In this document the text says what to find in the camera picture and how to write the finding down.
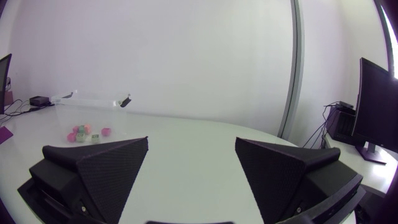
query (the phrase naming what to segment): white desk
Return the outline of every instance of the white desk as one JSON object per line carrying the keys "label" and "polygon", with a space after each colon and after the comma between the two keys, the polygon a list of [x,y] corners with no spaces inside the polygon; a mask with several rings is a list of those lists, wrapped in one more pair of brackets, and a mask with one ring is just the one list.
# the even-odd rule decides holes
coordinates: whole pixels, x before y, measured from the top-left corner
{"label": "white desk", "polygon": [[363,185],[387,193],[397,170],[397,161],[383,148],[376,146],[376,150],[387,161],[386,165],[365,161],[354,146],[335,141],[329,134],[326,135],[326,145],[340,148],[340,161],[363,176]]}
{"label": "white desk", "polygon": [[[293,144],[232,124],[127,115],[126,139],[148,136],[149,151],[120,223],[234,221],[263,223],[235,153],[236,137]],[[17,189],[28,169],[43,159],[42,146],[65,146],[55,108],[18,116],[6,124],[14,134],[0,145],[0,197],[16,223],[40,223]]]}

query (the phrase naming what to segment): light green block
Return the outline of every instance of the light green block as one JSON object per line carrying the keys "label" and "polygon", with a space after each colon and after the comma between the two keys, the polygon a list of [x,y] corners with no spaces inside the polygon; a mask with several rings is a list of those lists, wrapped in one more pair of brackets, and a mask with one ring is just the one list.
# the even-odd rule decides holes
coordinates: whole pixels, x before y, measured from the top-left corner
{"label": "light green block", "polygon": [[86,140],[86,135],[84,133],[78,133],[76,135],[76,142],[84,142]]}
{"label": "light green block", "polygon": [[84,125],[80,125],[78,133],[84,133],[84,132],[85,132],[85,126]]}
{"label": "light green block", "polygon": [[93,134],[91,136],[91,142],[92,143],[100,143],[100,135],[99,134]]}

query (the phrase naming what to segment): pink block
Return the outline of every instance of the pink block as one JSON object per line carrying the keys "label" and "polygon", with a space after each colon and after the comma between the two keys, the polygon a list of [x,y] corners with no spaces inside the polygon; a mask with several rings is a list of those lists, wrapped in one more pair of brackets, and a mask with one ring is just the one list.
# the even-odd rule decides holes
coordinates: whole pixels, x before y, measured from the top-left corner
{"label": "pink block", "polygon": [[68,142],[75,142],[76,141],[76,135],[77,135],[77,133],[69,133],[68,137],[67,137]]}
{"label": "pink block", "polygon": [[77,132],[79,132],[79,126],[73,127],[73,133],[77,133]]}
{"label": "pink block", "polygon": [[86,133],[86,134],[91,133],[91,125],[85,124],[85,133]]}
{"label": "pink block", "polygon": [[101,134],[102,134],[103,136],[109,136],[109,135],[111,135],[111,129],[110,129],[110,128],[103,128],[103,129],[101,130]]}

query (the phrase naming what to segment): transparent container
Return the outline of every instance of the transparent container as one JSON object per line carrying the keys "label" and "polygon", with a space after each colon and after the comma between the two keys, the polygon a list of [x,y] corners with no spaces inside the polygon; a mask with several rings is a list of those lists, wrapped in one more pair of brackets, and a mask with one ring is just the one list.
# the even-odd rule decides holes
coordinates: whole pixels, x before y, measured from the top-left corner
{"label": "transparent container", "polygon": [[[99,135],[99,143],[120,141],[126,135],[125,106],[131,101],[128,93],[90,93],[74,90],[51,97],[57,109],[60,123],[60,135],[63,142],[74,144],[95,144],[93,134]],[[70,134],[76,132],[74,127],[87,125],[90,132],[85,131],[84,141],[71,141]]]}

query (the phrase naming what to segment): small block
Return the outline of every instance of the small block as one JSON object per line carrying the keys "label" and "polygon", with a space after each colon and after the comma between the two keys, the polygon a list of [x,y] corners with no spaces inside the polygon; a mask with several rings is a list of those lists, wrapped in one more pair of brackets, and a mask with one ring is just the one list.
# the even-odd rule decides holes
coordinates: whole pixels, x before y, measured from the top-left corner
{"label": "small block", "polygon": [[84,142],[86,139],[86,135],[84,133],[78,133],[76,135],[76,141],[77,142]]}
{"label": "small block", "polygon": [[84,133],[84,132],[85,132],[85,127],[83,125],[79,126],[78,133]]}
{"label": "small block", "polygon": [[73,127],[73,133],[78,133],[79,132],[79,126]]}
{"label": "small block", "polygon": [[111,135],[111,129],[110,129],[110,128],[103,128],[103,129],[101,130],[101,134],[102,134],[103,136],[109,136],[109,135]]}
{"label": "small block", "polygon": [[76,133],[69,133],[67,139],[68,139],[68,142],[75,142],[76,141]]}
{"label": "small block", "polygon": [[86,134],[91,133],[91,126],[90,125],[88,125],[88,126],[85,125],[85,133]]}
{"label": "small block", "polygon": [[91,136],[91,142],[92,143],[99,143],[100,142],[100,135],[99,134],[93,134]]}

